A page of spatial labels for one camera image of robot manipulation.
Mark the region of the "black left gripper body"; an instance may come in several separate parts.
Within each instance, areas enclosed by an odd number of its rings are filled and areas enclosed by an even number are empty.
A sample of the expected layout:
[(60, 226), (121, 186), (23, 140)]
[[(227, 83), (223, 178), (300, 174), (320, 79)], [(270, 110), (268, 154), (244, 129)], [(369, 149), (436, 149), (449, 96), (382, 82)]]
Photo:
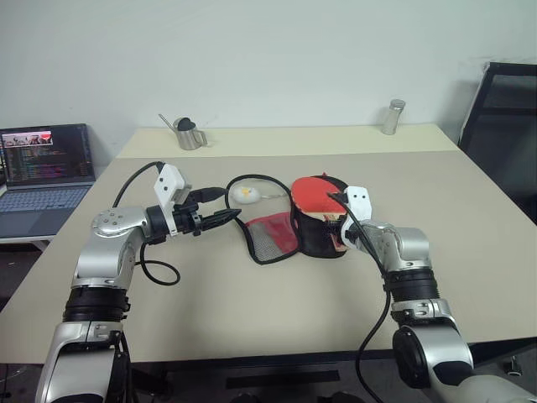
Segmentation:
[(201, 234), (201, 216), (198, 214), (199, 204), (202, 203), (202, 191), (192, 191), (183, 203), (175, 203), (173, 218), (177, 231), (182, 234)]

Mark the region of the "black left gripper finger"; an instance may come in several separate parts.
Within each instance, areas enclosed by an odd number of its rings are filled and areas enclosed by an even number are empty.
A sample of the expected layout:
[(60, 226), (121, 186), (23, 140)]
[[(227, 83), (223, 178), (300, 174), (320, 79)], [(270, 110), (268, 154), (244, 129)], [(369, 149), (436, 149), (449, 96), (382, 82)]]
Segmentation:
[(225, 196), (225, 189), (221, 187), (207, 187), (190, 192), (190, 202), (208, 203)]
[(213, 214), (201, 218), (201, 231), (209, 231), (221, 227), (230, 221), (233, 221), (242, 212), (241, 209), (226, 208)]

